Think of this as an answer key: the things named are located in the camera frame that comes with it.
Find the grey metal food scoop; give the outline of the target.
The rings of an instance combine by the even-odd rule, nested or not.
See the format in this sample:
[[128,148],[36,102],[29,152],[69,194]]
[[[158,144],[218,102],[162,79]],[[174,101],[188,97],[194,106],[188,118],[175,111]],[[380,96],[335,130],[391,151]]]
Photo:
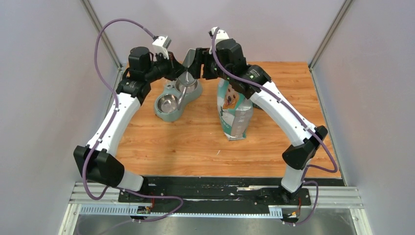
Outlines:
[[188,72],[188,69],[194,62],[195,55],[196,55],[196,49],[192,49],[192,48],[189,49],[182,63],[182,65],[185,67],[185,72],[183,72],[178,78],[180,84],[183,87],[183,90],[181,91],[181,94],[180,94],[180,97],[177,103],[178,110],[181,110],[184,107],[184,100],[187,95],[188,88],[196,82],[196,79],[194,79],[191,73]]

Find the green pet food bag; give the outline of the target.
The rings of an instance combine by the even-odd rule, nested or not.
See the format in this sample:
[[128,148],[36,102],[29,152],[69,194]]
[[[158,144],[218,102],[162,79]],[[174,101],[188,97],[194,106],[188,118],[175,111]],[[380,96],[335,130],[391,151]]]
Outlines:
[[219,79],[216,97],[220,124],[227,140],[245,139],[253,116],[253,103],[222,78]]

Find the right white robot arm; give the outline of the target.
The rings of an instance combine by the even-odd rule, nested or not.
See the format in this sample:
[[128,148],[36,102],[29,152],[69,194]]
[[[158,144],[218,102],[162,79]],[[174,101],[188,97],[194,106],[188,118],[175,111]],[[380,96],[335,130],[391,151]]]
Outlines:
[[189,49],[184,65],[195,79],[228,81],[232,89],[258,105],[281,128],[291,144],[282,153],[286,170],[279,197],[288,205],[298,200],[306,168],[317,150],[325,146],[328,130],[304,118],[261,66],[248,64],[241,45],[234,39],[222,40],[214,49]]

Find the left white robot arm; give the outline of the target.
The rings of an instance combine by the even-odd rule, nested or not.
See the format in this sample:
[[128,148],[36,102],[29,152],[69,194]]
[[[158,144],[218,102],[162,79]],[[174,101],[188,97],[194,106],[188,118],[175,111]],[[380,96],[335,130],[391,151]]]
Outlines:
[[146,47],[130,51],[129,67],[114,91],[110,111],[88,143],[77,146],[73,152],[83,182],[129,189],[138,202],[149,198],[150,189],[144,185],[145,177],[126,170],[115,155],[131,118],[151,91],[151,83],[162,78],[174,80],[184,70],[171,51],[166,56],[160,52],[151,53]]

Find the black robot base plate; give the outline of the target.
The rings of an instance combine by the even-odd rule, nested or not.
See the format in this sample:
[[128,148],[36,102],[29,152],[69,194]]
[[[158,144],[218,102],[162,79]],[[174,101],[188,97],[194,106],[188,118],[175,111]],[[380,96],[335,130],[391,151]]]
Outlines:
[[294,196],[282,193],[281,178],[168,177],[149,176],[146,195],[177,196],[190,202],[236,202],[268,206],[311,206],[309,190],[301,188]]

